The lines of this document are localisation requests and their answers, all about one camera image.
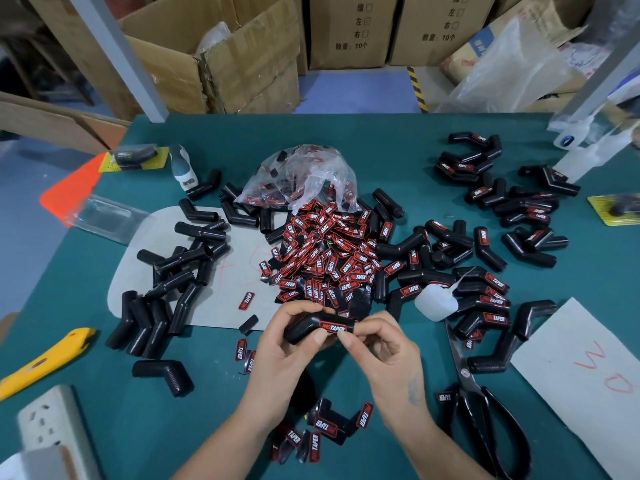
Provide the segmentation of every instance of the orange object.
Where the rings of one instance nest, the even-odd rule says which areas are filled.
[[[95,156],[71,175],[53,185],[40,196],[40,205],[59,218],[62,224],[71,227],[64,218],[93,192],[101,176],[98,169],[103,159],[104,153]]]

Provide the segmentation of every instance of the floor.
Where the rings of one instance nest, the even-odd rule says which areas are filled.
[[[416,74],[428,107],[452,89],[436,68]],[[420,112],[404,67],[310,72],[300,77],[300,94],[301,114]],[[110,115],[101,103],[55,103]],[[22,309],[67,232],[40,206],[40,195],[92,156],[29,138],[0,142],[0,262],[17,270],[0,287],[0,319]]]

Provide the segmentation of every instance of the black and yellow hazard tape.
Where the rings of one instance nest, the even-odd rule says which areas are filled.
[[[411,85],[413,86],[413,92],[415,93],[415,98],[418,99],[418,106],[420,106],[421,112],[428,112],[427,104],[424,102],[424,98],[422,97],[422,90],[420,88],[420,82],[418,82],[418,78],[415,75],[415,71],[413,67],[407,67],[407,72],[409,72],[409,79],[411,79]]]

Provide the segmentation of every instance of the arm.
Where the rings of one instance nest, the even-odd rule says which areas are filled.
[[[294,301],[279,307],[258,341],[249,383],[236,411],[172,480],[230,480],[247,476],[268,434],[283,420],[302,371],[321,348],[335,341],[327,339],[326,330],[318,329],[299,345],[292,346],[284,341],[284,328],[293,316],[322,309],[333,312],[311,301]]]
[[[380,312],[357,323],[353,332],[338,332],[338,339],[369,380],[382,420],[418,476],[423,480],[490,479],[489,473],[431,418],[424,396],[420,349],[396,321],[387,312]],[[375,355],[363,340],[372,345]]]

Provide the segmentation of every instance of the forearm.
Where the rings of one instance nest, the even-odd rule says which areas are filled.
[[[237,411],[178,470],[172,480],[244,479],[267,439]]]
[[[421,480],[492,478],[438,428],[430,416],[394,434]]]

